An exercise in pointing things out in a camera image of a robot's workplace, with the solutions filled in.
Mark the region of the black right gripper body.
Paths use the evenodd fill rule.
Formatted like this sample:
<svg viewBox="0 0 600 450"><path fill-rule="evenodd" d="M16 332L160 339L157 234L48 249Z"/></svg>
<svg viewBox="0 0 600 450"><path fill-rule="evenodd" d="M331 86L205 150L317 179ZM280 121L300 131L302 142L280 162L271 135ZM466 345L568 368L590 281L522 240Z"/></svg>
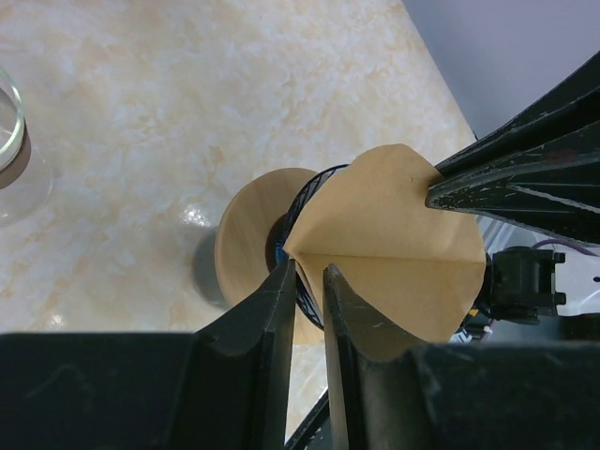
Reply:
<svg viewBox="0 0 600 450"><path fill-rule="evenodd" d="M538 323L556 316L565 294L556 290L556 266L565 254L551 249L510 247L487 256L482 313L494 321Z"/></svg>

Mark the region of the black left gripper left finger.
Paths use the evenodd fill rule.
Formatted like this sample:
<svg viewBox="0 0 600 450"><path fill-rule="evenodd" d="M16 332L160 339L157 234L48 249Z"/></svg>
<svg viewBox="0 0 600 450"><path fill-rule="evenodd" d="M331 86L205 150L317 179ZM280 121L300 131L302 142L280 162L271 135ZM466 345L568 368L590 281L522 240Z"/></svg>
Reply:
<svg viewBox="0 0 600 450"><path fill-rule="evenodd" d="M5 449L280 449L295 267L196 333L1 337Z"/></svg>

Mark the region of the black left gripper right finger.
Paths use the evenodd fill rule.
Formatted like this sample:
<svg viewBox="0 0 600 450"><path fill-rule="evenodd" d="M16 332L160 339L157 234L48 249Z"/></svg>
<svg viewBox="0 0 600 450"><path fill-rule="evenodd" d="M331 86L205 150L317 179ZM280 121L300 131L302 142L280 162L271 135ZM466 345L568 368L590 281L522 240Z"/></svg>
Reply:
<svg viewBox="0 0 600 450"><path fill-rule="evenodd" d="M594 342L425 343L323 274L336 449L595 449Z"/></svg>

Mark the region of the wooden dripper ring stand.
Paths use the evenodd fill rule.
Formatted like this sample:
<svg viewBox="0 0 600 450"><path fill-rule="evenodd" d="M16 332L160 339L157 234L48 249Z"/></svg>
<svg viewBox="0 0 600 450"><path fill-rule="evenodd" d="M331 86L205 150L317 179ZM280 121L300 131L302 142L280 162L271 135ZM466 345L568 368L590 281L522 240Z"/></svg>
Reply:
<svg viewBox="0 0 600 450"><path fill-rule="evenodd" d="M244 186L217 229L218 285L234 307L258 290L277 266L275 244L296 195L316 173L304 168L268 172Z"/></svg>

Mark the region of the brown paper coffee filter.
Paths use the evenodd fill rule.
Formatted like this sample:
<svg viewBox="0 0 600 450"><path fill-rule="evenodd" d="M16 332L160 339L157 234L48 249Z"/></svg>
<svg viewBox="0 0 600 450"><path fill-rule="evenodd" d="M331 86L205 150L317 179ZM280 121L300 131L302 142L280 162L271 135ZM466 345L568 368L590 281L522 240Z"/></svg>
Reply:
<svg viewBox="0 0 600 450"><path fill-rule="evenodd" d="M405 144L366 151L310 198L284 249L318 304L335 265L352 289L406 332L448 342L483 285L475 217L430 209L440 173Z"/></svg>

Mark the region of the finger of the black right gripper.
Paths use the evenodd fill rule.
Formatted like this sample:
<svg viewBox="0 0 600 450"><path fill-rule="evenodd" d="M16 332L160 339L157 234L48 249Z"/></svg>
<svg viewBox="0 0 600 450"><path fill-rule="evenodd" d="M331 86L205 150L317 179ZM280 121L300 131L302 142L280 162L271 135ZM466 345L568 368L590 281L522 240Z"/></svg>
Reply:
<svg viewBox="0 0 600 450"><path fill-rule="evenodd" d="M547 94L486 137L445 159L445 177L511 156L599 120L599 55L592 56Z"/></svg>
<svg viewBox="0 0 600 450"><path fill-rule="evenodd" d="M426 206L597 246L599 151L527 152L477 167L431 186Z"/></svg>

